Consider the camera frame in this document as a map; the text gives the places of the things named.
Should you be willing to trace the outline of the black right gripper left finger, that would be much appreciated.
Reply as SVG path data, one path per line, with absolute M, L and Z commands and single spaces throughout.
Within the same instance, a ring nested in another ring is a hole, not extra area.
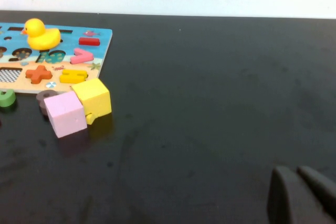
M 284 166 L 272 170 L 267 214 L 270 223 L 331 223 L 297 170 Z

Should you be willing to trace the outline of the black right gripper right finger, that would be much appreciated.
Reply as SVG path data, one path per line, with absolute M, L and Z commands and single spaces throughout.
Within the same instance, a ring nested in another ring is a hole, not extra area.
M 297 173 L 335 222 L 335 182 L 309 166 L 299 166 Z

